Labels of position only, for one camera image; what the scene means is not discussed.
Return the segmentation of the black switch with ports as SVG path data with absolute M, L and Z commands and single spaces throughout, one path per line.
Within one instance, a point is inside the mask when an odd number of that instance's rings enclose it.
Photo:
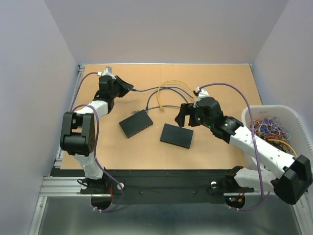
M 125 136 L 129 139 L 130 137 L 153 125 L 153 121 L 145 110 L 141 110 L 119 122 L 119 125 Z

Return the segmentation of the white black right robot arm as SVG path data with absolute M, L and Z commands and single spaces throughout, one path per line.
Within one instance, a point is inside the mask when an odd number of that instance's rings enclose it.
M 294 205 L 313 183 L 311 162 L 307 157 L 295 157 L 254 136 L 242 122 L 225 116 L 219 102 L 213 97 L 181 104 L 175 118 L 179 127 L 184 126 L 186 116 L 189 116 L 189 126 L 209 128 L 215 137 L 241 149 L 266 167 L 264 172 L 242 166 L 232 168 L 225 179 L 228 190 L 264 189 L 274 192 L 285 203 Z

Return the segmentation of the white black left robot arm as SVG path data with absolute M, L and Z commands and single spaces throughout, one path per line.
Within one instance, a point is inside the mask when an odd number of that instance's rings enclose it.
M 133 87 L 118 76 L 102 75 L 93 100 L 64 113 L 60 148 L 72 155 L 84 170 L 85 179 L 78 180 L 82 189 L 89 188 L 98 193 L 108 189 L 105 169 L 96 159 L 99 119 L 111 112 L 115 98 L 125 96 Z

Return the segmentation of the white plastic basket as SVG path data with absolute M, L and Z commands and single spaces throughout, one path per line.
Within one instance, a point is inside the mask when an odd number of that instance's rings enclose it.
M 313 141 L 299 114 L 284 105 L 252 105 L 242 111 L 241 121 L 267 144 L 257 141 L 261 166 L 276 177 L 290 167 L 294 157 L 305 156 L 313 161 Z

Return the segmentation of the black flat switch box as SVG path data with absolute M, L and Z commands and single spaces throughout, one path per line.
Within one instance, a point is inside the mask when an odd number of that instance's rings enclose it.
M 189 149 L 193 138 L 193 130 L 164 124 L 160 141 Z

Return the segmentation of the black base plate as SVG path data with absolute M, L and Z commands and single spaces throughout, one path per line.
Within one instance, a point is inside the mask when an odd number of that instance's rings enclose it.
M 78 194 L 90 196 L 98 208 L 133 204 L 211 203 L 243 207 L 242 189 L 230 177 L 233 170 L 110 170 L 113 177 L 85 179 L 82 170 L 52 169 L 51 176 L 70 179 Z

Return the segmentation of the aluminium frame rails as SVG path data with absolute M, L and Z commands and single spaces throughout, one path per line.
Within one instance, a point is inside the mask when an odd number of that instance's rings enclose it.
M 80 186 L 76 180 L 77 177 L 43 177 L 39 197 L 30 225 L 30 235 L 37 235 L 39 233 L 49 197 L 74 197 L 81 195 Z

